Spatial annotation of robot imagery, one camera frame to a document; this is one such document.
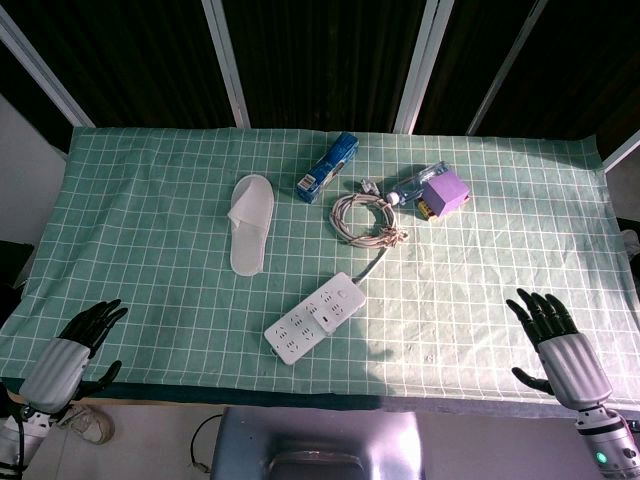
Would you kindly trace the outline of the left black-grey robot hand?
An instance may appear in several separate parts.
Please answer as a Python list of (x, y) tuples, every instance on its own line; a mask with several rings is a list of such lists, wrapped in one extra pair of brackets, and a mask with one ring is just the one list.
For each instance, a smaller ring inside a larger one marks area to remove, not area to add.
[(103, 391), (117, 377), (122, 362), (114, 361), (96, 381), (86, 383), (86, 368), (110, 330), (128, 309), (119, 299), (99, 302), (75, 315), (45, 347), (19, 394), (33, 410), (54, 415), (72, 401)]

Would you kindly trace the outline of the right black-grey robot hand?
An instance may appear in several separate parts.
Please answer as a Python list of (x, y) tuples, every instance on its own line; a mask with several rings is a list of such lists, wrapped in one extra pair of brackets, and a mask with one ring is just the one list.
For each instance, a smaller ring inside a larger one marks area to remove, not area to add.
[(522, 302), (508, 299), (506, 305), (520, 322), (546, 376), (536, 378), (519, 367), (512, 369), (513, 375), (570, 410), (586, 411), (606, 403), (612, 394), (611, 383), (565, 305), (552, 294), (542, 296), (521, 288), (516, 293)]

